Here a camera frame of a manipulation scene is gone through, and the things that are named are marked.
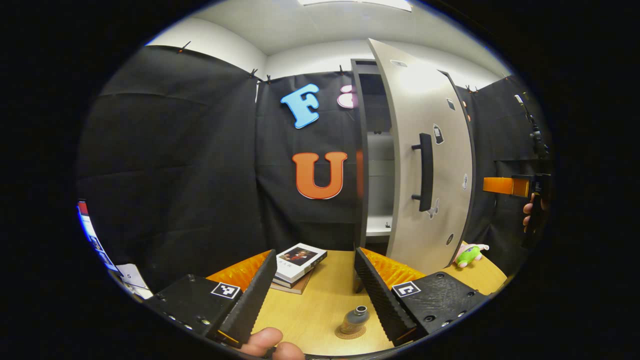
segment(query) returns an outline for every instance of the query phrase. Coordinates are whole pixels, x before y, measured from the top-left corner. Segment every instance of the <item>gray cabinet door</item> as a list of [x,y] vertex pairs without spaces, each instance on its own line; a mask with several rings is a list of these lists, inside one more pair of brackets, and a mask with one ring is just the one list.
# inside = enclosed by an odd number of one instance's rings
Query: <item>gray cabinet door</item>
[[[395,154],[392,230],[387,256],[427,275],[449,265],[461,242],[473,184],[467,119],[449,78],[395,47],[369,39],[391,112]],[[420,133],[431,136],[430,209],[419,211]]]

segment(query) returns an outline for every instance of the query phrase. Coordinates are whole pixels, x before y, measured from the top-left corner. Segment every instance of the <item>green plush toy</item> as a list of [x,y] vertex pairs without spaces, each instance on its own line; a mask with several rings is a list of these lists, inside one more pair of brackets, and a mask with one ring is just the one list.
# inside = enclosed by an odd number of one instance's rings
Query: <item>green plush toy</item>
[[489,245],[484,244],[467,244],[460,247],[458,253],[456,254],[455,263],[458,267],[463,268],[473,260],[482,259],[482,254],[480,250],[489,250]]

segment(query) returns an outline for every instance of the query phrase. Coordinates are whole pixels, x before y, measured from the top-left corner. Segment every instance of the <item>cork coaster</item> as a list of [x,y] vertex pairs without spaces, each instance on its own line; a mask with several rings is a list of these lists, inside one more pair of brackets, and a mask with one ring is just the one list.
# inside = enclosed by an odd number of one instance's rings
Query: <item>cork coaster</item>
[[357,332],[354,332],[353,334],[344,334],[342,331],[340,331],[340,327],[338,326],[337,328],[335,328],[335,335],[340,339],[351,340],[351,339],[361,337],[362,334],[364,334],[366,331],[367,331],[367,327],[362,326],[360,330],[358,330]]

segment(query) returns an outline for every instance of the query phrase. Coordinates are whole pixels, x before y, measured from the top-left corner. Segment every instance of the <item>black fabric backdrop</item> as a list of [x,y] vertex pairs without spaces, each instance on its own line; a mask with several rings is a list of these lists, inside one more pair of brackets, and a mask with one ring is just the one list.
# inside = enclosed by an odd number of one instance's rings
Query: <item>black fabric backdrop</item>
[[[261,83],[256,116],[255,164],[260,195],[260,210],[265,237],[278,251],[306,243],[321,249],[353,250],[356,214],[356,137],[354,111],[338,105],[340,88],[351,85],[352,73],[322,72],[303,74]],[[315,97],[319,118],[301,128],[294,127],[294,116],[280,99],[313,83],[320,88]],[[328,200],[312,200],[296,188],[296,164],[291,159],[299,152],[314,152],[315,182],[329,183],[327,152],[347,154],[344,161],[342,191]]]
[[208,55],[146,46],[88,116],[78,194],[111,259],[137,265],[152,291],[268,249],[253,167],[256,81]]
[[482,191],[485,177],[533,175],[538,170],[538,157],[529,137],[531,125],[514,98],[519,94],[536,119],[547,145],[550,133],[540,104],[516,76],[496,81],[478,92],[458,87],[461,100],[467,104],[471,117],[468,123],[476,152],[476,193],[465,241],[485,243],[485,252],[507,276],[517,271],[529,251],[520,245],[524,240],[522,208],[528,200],[504,194]]

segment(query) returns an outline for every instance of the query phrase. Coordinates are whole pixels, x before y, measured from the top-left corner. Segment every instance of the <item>wooden table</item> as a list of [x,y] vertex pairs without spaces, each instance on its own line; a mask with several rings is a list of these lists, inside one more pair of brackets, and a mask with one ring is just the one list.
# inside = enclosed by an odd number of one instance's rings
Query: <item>wooden table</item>
[[[353,260],[353,251],[329,250],[302,295],[269,289],[253,332],[276,327],[284,335],[282,341],[296,344],[306,354],[346,356],[392,348],[366,291],[353,293]],[[444,271],[483,294],[494,292],[506,280],[487,258]],[[353,340],[334,335],[344,315],[360,305],[371,314],[367,332]]]

